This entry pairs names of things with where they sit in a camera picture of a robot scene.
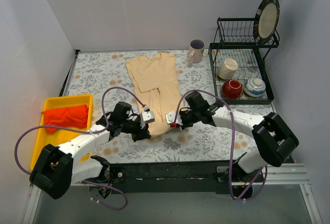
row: beige shirt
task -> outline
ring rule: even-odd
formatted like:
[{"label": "beige shirt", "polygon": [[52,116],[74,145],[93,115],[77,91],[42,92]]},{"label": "beige shirt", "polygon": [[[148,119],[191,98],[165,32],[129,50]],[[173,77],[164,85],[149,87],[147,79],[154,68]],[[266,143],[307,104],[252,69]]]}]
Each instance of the beige shirt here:
[{"label": "beige shirt", "polygon": [[169,131],[165,114],[175,111],[181,99],[173,54],[159,53],[152,60],[136,57],[126,61],[126,67],[137,97],[154,112],[155,121],[149,124],[152,137]]}]

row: white cup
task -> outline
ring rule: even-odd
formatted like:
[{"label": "white cup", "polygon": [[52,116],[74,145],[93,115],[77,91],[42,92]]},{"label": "white cup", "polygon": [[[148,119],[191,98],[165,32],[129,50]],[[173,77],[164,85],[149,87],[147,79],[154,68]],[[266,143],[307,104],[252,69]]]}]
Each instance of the white cup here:
[{"label": "white cup", "polygon": [[205,44],[202,40],[190,42],[188,64],[199,63],[203,59]]},{"label": "white cup", "polygon": [[218,76],[224,80],[231,79],[237,69],[237,62],[232,58],[227,58],[218,68]]}]

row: table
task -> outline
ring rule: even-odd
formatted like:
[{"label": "table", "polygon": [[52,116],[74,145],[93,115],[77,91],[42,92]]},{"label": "table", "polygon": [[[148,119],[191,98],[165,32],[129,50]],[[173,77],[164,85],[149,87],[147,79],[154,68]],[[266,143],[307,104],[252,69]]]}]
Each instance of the table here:
[{"label": "table", "polygon": [[[137,56],[147,56],[163,52],[176,57],[176,70],[181,93],[191,89],[201,89],[214,93],[213,79],[207,51],[201,63],[188,66],[187,50],[141,50],[109,53],[79,53],[68,86],[68,95],[92,94],[93,119],[95,123],[101,116],[101,98],[109,87],[120,86],[133,90],[128,76],[125,60]],[[211,104],[214,98],[203,94]],[[118,101],[125,101],[137,112],[135,99],[127,92],[113,90],[105,100],[106,111],[111,111]],[[266,115],[273,111],[271,105],[232,106],[237,111]],[[231,130],[197,123],[180,131],[173,129],[166,134],[150,140],[134,143],[130,134],[121,134],[109,143],[92,151],[110,163],[146,163],[174,161],[228,160],[230,154]],[[252,138],[237,133],[234,159],[255,148]]]}]

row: blue and white bowl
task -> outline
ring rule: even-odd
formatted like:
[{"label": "blue and white bowl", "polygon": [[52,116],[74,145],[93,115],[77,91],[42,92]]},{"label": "blue and white bowl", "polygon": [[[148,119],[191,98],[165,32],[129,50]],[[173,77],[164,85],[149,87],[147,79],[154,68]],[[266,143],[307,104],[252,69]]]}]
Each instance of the blue and white bowl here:
[{"label": "blue and white bowl", "polygon": [[252,97],[261,97],[265,93],[266,84],[261,78],[253,77],[244,82],[243,89]]}]

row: black wire rack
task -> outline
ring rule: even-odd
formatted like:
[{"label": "black wire rack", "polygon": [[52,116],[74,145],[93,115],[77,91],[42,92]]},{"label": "black wire rack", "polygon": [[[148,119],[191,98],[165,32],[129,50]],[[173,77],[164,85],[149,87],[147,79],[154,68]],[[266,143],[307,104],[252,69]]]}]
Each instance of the black wire rack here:
[{"label": "black wire rack", "polygon": [[[271,48],[278,47],[279,35],[275,30],[268,43],[258,45],[253,37],[253,22],[254,18],[218,18],[216,35],[209,47],[214,92],[231,105],[267,105],[274,99],[264,60]],[[259,52],[260,48],[268,48],[263,58]],[[232,79],[237,79],[243,84],[251,77],[260,77],[266,84],[264,95],[251,97],[243,93],[238,99],[225,99],[221,96],[221,87],[226,80],[221,79],[217,71],[227,58],[236,60],[239,67]]]}]

